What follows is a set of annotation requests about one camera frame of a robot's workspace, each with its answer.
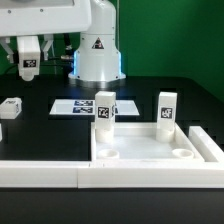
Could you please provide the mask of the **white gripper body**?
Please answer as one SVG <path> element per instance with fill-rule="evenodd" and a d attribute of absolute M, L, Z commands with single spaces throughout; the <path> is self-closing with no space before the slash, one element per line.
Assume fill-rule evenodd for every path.
<path fill-rule="evenodd" d="M 86 31 L 90 0 L 0 0 L 0 37 Z"/>

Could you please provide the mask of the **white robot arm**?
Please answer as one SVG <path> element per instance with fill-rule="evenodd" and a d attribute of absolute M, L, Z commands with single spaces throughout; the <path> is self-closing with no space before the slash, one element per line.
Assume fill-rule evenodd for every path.
<path fill-rule="evenodd" d="M 53 36 L 79 33 L 70 80 L 107 88 L 125 79 L 115 46 L 116 9 L 109 0 L 0 0 L 0 46 L 31 81 L 48 59 Z"/>

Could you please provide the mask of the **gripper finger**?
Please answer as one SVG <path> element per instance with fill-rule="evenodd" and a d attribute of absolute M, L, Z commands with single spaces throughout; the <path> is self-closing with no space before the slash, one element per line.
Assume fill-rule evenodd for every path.
<path fill-rule="evenodd" d="M 10 38 L 9 37 L 0 37 L 0 45 L 3 47 L 3 49 L 7 53 L 7 59 L 10 63 L 14 62 L 14 52 L 10 47 Z"/>
<path fill-rule="evenodd" d="M 54 41 L 54 37 L 52 34 L 45 34 L 44 35 L 44 40 L 41 44 L 41 50 L 43 52 L 43 58 L 45 61 L 48 60 L 48 51 L 51 48 L 52 44 Z"/>

